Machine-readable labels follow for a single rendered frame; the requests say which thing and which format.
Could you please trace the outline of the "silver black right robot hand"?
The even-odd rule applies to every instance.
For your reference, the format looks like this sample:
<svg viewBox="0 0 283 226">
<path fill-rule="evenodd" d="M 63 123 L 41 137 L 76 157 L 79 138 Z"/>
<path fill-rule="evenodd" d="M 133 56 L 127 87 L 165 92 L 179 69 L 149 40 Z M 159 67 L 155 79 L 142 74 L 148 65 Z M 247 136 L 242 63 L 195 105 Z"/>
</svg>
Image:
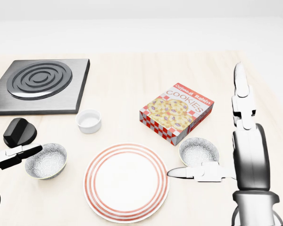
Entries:
<svg viewBox="0 0 283 226">
<path fill-rule="evenodd" d="M 216 161 L 203 162 L 198 167 L 181 167 L 170 170 L 170 177 L 194 179 L 198 182 L 221 182 L 223 178 L 234 178 L 240 190 L 270 189 L 270 166 L 266 138 L 262 126 L 255 123 L 256 106 L 253 90 L 248 85 L 242 63 L 234 69 L 235 92 L 232 97 L 233 160 L 235 170 L 223 168 Z"/>
</svg>

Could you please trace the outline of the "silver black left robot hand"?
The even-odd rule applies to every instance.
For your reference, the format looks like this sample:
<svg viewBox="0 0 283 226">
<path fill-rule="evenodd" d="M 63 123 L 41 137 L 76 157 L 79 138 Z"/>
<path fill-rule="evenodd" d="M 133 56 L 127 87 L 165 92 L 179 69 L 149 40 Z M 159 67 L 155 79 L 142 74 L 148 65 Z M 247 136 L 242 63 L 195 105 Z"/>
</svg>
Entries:
<svg viewBox="0 0 283 226">
<path fill-rule="evenodd" d="M 40 144 L 20 145 L 0 151 L 0 169 L 7 169 L 21 163 L 22 159 L 33 156 L 42 150 Z"/>
</svg>

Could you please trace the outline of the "patterned grey bowl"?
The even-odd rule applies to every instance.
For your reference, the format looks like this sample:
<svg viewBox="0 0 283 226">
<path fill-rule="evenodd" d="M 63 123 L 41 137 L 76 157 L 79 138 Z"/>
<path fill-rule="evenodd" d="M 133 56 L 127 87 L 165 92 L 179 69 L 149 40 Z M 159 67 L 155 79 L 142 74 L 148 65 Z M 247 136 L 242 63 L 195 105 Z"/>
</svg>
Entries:
<svg viewBox="0 0 283 226">
<path fill-rule="evenodd" d="M 182 162 L 190 167 L 200 166 L 203 162 L 219 161 L 217 148 L 208 140 L 199 137 L 183 141 L 179 154 Z"/>
<path fill-rule="evenodd" d="M 25 162 L 28 175 L 37 179 L 51 179 L 59 175 L 67 162 L 66 149 L 59 144 L 42 145 L 42 150 Z"/>
</svg>

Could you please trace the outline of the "flat dark stove plate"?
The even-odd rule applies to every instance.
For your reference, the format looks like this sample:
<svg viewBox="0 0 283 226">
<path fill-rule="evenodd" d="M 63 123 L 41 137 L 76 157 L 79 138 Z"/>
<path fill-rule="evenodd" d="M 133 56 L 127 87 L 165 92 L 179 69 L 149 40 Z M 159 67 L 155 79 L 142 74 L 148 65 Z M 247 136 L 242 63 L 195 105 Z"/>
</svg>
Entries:
<svg viewBox="0 0 283 226">
<path fill-rule="evenodd" d="M 78 113 L 89 59 L 15 60 L 0 79 L 0 115 Z"/>
</svg>

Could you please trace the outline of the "white plate with red rings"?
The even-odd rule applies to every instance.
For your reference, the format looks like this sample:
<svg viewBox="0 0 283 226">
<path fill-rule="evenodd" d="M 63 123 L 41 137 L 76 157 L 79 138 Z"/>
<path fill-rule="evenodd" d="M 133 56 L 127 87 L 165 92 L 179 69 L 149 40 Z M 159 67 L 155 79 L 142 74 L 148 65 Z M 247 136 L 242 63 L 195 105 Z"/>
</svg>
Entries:
<svg viewBox="0 0 283 226">
<path fill-rule="evenodd" d="M 155 213 L 169 190 L 167 167 L 154 151 L 118 144 L 99 153 L 83 178 L 88 205 L 115 223 L 134 223 Z"/>
</svg>

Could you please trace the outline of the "round black knob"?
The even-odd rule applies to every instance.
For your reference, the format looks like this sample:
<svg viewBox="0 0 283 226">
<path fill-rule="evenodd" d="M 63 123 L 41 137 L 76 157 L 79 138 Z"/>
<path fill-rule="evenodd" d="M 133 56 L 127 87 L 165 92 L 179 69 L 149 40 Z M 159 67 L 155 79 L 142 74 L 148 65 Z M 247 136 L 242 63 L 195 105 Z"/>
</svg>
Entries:
<svg viewBox="0 0 283 226">
<path fill-rule="evenodd" d="M 33 124 L 24 118 L 14 118 L 3 134 L 3 140 L 8 147 L 14 148 L 32 143 L 36 136 L 37 130 Z"/>
</svg>

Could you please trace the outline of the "cookie box red white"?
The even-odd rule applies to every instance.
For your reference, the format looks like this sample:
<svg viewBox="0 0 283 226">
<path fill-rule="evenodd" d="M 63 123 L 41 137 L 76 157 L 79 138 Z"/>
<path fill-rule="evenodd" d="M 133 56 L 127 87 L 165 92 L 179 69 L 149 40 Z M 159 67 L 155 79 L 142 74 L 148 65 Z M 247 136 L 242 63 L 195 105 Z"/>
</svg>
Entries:
<svg viewBox="0 0 283 226">
<path fill-rule="evenodd" d="M 214 101 L 177 83 L 140 110 L 140 121 L 176 146 L 212 111 Z"/>
</svg>

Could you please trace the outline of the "small white ramekin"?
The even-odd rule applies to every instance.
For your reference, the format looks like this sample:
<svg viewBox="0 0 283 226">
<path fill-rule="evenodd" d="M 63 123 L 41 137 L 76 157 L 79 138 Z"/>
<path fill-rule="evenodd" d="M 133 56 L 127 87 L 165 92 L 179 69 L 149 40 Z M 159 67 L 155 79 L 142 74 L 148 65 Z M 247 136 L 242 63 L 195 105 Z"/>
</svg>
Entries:
<svg viewBox="0 0 283 226">
<path fill-rule="evenodd" d="M 80 131 L 85 134 L 95 133 L 101 128 L 101 114 L 94 109 L 81 111 L 75 120 Z"/>
</svg>

